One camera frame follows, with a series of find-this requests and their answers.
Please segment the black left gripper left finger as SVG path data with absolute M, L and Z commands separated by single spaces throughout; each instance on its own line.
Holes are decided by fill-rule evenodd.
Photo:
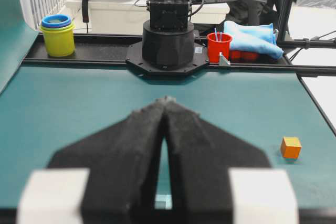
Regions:
M 17 223 L 131 223 L 133 210 L 153 208 L 163 113 L 152 103 L 57 150 L 31 173 Z

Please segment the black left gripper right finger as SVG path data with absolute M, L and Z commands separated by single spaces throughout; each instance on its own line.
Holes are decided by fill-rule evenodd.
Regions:
M 261 149 L 173 101 L 164 123 L 173 208 L 188 223 L 298 223 L 289 176 Z

